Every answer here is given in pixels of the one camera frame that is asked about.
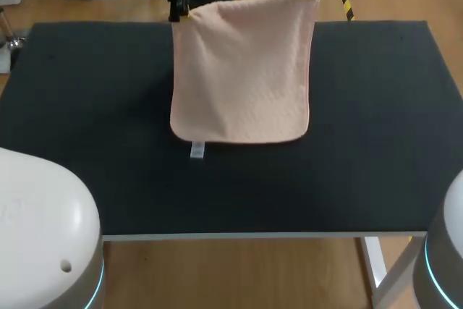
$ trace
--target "wooden floor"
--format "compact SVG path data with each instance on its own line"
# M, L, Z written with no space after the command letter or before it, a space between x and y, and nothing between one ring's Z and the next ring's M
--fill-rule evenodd
M357 20L425 20L463 90L463 0L350 0ZM164 0L24 0L7 13L36 22L165 20ZM320 21L346 20L322 0ZM0 77L1 85L7 77ZM382 238L388 267L407 238ZM106 309L363 309L370 307L357 244L339 240L237 240L112 244ZM394 309L413 308L410 290Z

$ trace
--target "metal rod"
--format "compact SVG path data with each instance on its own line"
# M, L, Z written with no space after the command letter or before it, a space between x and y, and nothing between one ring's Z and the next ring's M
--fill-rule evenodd
M3 7L0 7L0 30L5 35L7 41L13 41L15 38L15 34L13 32L12 26L9 24L7 16L5 15L5 11Z

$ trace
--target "black mat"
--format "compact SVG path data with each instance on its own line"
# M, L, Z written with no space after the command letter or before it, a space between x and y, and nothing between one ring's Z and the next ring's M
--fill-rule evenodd
M317 24L310 129L293 143L192 161L171 91L168 25L37 25L0 146L78 175L104 234L426 230L463 169L462 98L424 22Z

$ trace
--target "white table frame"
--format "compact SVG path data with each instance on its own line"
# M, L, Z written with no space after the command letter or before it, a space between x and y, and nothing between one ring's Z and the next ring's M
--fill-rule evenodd
M412 240L387 272L379 237L412 236ZM412 281L413 266L424 243L426 232L339 232L339 233L192 233L107 235L104 242L135 242L155 240L224 240L224 239L302 239L360 238L363 258L370 281L374 309L387 309Z

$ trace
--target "blue light ring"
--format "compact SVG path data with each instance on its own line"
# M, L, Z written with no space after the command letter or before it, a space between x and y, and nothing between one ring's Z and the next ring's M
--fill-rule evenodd
M436 289L441 293L442 297L446 300L446 302L448 304L450 304L450 306L453 309L459 309L456 306L456 304L451 301L449 296L447 296L446 293L442 290L441 286L439 285L439 283L436 280L436 277L434 276L434 273L433 273L433 271L431 269L431 266L430 266L430 263L429 263L429 258L428 258L428 237L426 237L426 241L425 241L425 259L426 259L426 266L428 267L429 275L430 275L431 279L433 280L433 283L434 283L434 286L436 286Z

